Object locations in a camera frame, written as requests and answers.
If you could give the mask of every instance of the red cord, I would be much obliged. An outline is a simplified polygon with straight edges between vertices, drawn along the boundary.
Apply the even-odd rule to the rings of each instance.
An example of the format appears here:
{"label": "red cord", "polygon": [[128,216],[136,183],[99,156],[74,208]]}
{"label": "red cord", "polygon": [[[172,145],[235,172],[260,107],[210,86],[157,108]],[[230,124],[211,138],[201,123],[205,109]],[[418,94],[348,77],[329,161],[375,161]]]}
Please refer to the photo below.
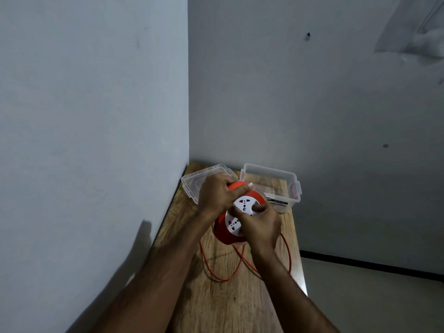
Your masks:
{"label": "red cord", "polygon": [[[290,262],[289,268],[288,268],[288,272],[291,273],[291,253],[290,253],[290,247],[288,246],[288,242],[285,239],[283,233],[281,233],[281,237],[284,240],[285,246],[287,247],[287,250],[288,250],[288,257],[289,257],[289,262]],[[215,281],[218,281],[218,282],[222,283],[222,282],[229,281],[229,280],[233,279],[237,275],[237,273],[239,272],[239,267],[241,266],[242,261],[244,261],[248,265],[248,267],[250,269],[252,269],[255,273],[259,274],[258,271],[256,270],[256,268],[249,261],[247,261],[247,259],[244,257],[245,244],[242,246],[242,253],[240,253],[239,250],[235,246],[233,246],[233,248],[236,251],[236,253],[238,254],[240,260],[239,260],[239,264],[237,265],[237,268],[236,268],[235,272],[228,279],[224,279],[224,278],[220,278],[220,277],[216,276],[216,274],[213,272],[213,270],[210,269],[210,266],[208,265],[207,257],[205,255],[205,251],[203,250],[203,245],[202,245],[201,241],[199,241],[199,245],[200,245],[200,252],[202,252],[203,261],[205,262],[205,265],[207,266],[207,269],[208,269],[209,273],[214,278],[217,279]]]}

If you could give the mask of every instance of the plastic container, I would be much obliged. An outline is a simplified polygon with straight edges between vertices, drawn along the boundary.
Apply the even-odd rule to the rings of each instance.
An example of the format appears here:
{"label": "plastic container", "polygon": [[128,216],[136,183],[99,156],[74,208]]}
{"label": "plastic container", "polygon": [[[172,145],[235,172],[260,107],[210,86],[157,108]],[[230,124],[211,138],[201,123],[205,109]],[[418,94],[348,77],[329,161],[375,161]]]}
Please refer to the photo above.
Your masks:
{"label": "plastic container", "polygon": [[238,181],[237,175],[234,174],[234,172],[230,168],[227,168],[227,166],[223,164],[205,168],[203,170],[199,170],[197,172],[182,176],[182,178],[180,179],[182,181],[182,187],[188,197],[191,197],[193,199],[195,204],[197,204],[197,202],[199,201],[199,191],[206,177],[217,173],[227,173],[228,175],[236,179],[236,181]]}
{"label": "plastic container", "polygon": [[253,190],[264,195],[280,213],[289,211],[301,200],[301,183],[290,172],[246,163],[241,170],[240,180],[252,182]]}

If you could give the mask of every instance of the person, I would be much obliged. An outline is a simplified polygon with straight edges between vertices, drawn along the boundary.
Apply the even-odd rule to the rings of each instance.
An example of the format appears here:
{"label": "person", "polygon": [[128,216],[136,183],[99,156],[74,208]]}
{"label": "person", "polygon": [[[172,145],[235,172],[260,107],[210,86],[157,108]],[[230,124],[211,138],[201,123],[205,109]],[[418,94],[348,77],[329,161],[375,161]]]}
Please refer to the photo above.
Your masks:
{"label": "person", "polygon": [[146,266],[119,294],[91,330],[92,333],[165,332],[190,268],[197,243],[225,210],[241,222],[253,263],[264,280],[278,319],[288,332],[338,332],[293,280],[275,253],[281,220],[267,204],[254,206],[250,216],[234,207],[252,184],[235,190],[235,180],[225,174],[208,176],[199,194],[197,212],[169,243],[149,257]]}

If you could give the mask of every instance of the electrical outlet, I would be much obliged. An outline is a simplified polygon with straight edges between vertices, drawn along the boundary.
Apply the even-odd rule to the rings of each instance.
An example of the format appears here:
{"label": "electrical outlet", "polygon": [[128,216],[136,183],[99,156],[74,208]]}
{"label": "electrical outlet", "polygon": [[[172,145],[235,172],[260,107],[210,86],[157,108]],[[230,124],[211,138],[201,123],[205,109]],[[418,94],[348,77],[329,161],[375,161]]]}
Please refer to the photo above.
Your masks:
{"label": "electrical outlet", "polygon": [[[257,212],[252,211],[251,207],[255,204],[259,204],[258,201],[251,196],[241,196],[238,198],[234,205],[238,207],[242,212],[248,215],[255,215]],[[225,225],[230,233],[235,236],[242,237],[244,234],[241,231],[241,222],[234,216],[231,216],[228,212],[225,214]]]}

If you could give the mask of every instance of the person's right arm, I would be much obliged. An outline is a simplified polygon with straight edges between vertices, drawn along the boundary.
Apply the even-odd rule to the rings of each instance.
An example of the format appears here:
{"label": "person's right arm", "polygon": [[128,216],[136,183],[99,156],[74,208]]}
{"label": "person's right arm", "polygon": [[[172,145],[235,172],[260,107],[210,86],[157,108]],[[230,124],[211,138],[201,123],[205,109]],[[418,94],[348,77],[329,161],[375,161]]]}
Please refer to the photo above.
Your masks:
{"label": "person's right arm", "polygon": [[260,212],[250,216],[232,207],[251,247],[254,265],[264,280],[284,332],[338,332],[314,305],[280,262],[274,248],[281,233],[281,219],[270,205],[253,206]]}

